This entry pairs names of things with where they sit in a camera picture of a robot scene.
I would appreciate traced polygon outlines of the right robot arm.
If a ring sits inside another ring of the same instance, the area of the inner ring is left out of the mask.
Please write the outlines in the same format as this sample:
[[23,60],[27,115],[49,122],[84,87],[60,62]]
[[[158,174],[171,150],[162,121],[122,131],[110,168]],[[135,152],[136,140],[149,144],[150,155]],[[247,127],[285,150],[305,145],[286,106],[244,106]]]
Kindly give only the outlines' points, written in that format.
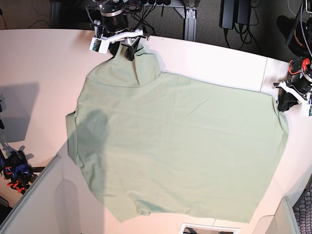
[[89,50],[115,56],[120,45],[126,47],[125,57],[133,61],[141,38],[149,35],[139,26],[129,26],[128,16],[140,13],[144,4],[141,0],[95,0],[85,6],[90,25],[94,27]]

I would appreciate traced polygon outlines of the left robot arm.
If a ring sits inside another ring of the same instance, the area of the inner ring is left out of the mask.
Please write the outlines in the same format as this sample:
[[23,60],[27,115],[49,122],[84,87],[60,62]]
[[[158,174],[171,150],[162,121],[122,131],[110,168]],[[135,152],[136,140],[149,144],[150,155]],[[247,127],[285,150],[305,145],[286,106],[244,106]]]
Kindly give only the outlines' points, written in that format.
[[[144,0],[107,0],[101,4],[100,11],[106,31],[115,33],[112,37],[113,48],[120,45],[126,47],[125,57],[133,61],[138,45],[144,33],[137,28],[128,29],[128,14],[141,12],[146,1]],[[220,7],[220,27],[224,34],[235,29],[237,33],[250,35],[251,1],[223,0]],[[311,106],[312,101],[307,99],[307,93],[312,89],[312,65],[307,56],[299,57],[289,62],[288,73],[290,80],[274,83],[275,88],[283,91],[279,96],[280,111],[286,111],[295,104]]]

